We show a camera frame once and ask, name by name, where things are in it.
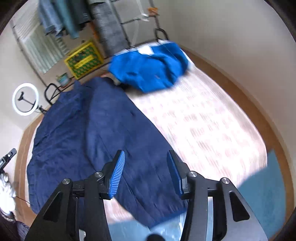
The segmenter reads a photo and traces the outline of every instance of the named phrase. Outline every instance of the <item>gray towel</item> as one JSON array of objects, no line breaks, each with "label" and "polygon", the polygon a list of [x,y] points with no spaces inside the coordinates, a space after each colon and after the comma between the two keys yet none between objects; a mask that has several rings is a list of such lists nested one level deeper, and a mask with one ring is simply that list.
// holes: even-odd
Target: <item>gray towel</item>
[{"label": "gray towel", "polygon": [[116,20],[110,6],[107,3],[94,3],[90,5],[90,9],[106,56],[111,57],[128,48],[122,27]]}]

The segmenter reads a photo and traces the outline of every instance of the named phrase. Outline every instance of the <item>yellow crate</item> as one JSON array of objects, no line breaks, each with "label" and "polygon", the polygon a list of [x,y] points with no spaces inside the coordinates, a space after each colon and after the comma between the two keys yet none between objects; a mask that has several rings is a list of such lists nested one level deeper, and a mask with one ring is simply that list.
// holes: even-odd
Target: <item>yellow crate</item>
[{"label": "yellow crate", "polygon": [[75,48],[64,62],[78,80],[99,68],[104,63],[104,60],[94,43],[90,40]]}]

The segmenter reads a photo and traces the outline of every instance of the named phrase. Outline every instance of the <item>teal floor mat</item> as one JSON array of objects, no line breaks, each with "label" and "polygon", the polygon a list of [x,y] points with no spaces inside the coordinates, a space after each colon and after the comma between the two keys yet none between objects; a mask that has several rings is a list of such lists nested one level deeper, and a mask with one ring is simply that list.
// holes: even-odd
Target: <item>teal floor mat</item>
[{"label": "teal floor mat", "polygon": [[274,151],[267,155],[267,167],[249,177],[239,188],[268,238],[285,222],[286,192]]}]

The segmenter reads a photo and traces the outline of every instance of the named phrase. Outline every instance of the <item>blue gripper pad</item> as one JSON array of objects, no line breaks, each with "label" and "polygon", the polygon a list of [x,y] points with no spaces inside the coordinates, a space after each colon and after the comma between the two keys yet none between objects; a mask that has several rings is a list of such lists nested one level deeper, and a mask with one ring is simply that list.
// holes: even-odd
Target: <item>blue gripper pad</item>
[{"label": "blue gripper pad", "polygon": [[177,195],[180,197],[185,192],[188,192],[187,173],[190,172],[186,163],[182,162],[174,150],[169,150],[167,153],[168,169]]},{"label": "blue gripper pad", "polygon": [[119,185],[119,181],[121,178],[121,174],[123,171],[123,167],[124,167],[124,162],[125,162],[125,154],[124,151],[121,151],[120,155],[118,156],[118,158],[116,159],[116,166],[114,168],[114,171],[112,173],[112,176],[110,178],[110,185],[109,185],[109,197],[113,198],[113,196],[116,194],[117,192],[117,188]]}]

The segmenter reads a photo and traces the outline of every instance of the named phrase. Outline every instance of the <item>navy blue blanket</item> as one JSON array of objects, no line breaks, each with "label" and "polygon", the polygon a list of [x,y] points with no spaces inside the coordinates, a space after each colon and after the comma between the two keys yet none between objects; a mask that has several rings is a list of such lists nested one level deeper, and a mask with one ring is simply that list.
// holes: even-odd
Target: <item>navy blue blanket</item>
[{"label": "navy blue blanket", "polygon": [[98,77],[61,93],[36,132],[27,168],[32,210],[38,213],[64,178],[87,178],[118,149],[126,162],[115,198],[136,220],[152,227],[186,211],[166,163],[171,146],[121,88]]}]

